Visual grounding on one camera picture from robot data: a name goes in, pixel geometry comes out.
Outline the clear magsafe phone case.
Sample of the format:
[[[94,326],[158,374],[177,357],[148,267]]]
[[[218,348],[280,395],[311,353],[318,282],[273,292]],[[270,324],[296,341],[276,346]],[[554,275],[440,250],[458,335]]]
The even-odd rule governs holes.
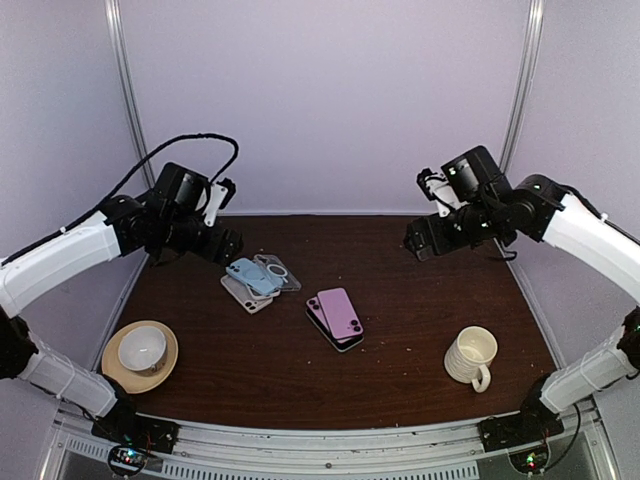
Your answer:
[[[278,290],[283,292],[301,290],[302,285],[299,280],[276,255],[256,254],[253,261],[266,272]]]

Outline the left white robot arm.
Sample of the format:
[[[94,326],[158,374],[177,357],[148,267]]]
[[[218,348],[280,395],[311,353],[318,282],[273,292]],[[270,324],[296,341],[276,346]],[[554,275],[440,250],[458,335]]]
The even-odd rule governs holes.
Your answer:
[[[15,259],[1,262],[1,376],[20,379],[104,419],[123,444],[137,442],[144,424],[113,379],[51,349],[21,318],[45,293],[102,263],[138,250],[192,253],[228,266],[242,248],[239,233],[216,218],[236,192],[232,180],[211,181],[167,163],[156,184],[138,197],[111,196],[96,212]]]

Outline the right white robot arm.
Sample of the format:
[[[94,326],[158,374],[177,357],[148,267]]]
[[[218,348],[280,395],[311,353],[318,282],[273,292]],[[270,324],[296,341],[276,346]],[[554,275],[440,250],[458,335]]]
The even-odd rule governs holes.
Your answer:
[[[490,152],[478,145],[423,169],[416,183],[437,212],[410,222],[404,245],[418,260],[476,248],[487,240],[512,244],[519,234],[559,249],[639,298],[639,242],[599,212],[577,189],[542,174],[512,186]],[[561,412],[623,377],[639,373],[639,311],[580,360],[540,378],[523,400],[512,430],[530,442]]]

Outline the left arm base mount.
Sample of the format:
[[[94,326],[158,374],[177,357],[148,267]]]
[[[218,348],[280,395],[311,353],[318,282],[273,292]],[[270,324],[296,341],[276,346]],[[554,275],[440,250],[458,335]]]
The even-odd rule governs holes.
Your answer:
[[[131,478],[148,471],[160,471],[164,454],[171,454],[179,425],[173,421],[136,416],[127,431],[109,426],[105,419],[91,417],[93,436],[114,443],[107,453],[107,466],[117,477]]]

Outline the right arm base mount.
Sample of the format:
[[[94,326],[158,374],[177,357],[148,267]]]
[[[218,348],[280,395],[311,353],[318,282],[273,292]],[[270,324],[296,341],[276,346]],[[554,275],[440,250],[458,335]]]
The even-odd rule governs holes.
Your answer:
[[[521,474],[543,473],[551,465],[548,441],[564,432],[560,420],[541,423],[522,414],[489,417],[478,424],[486,453],[506,450],[509,463]]]

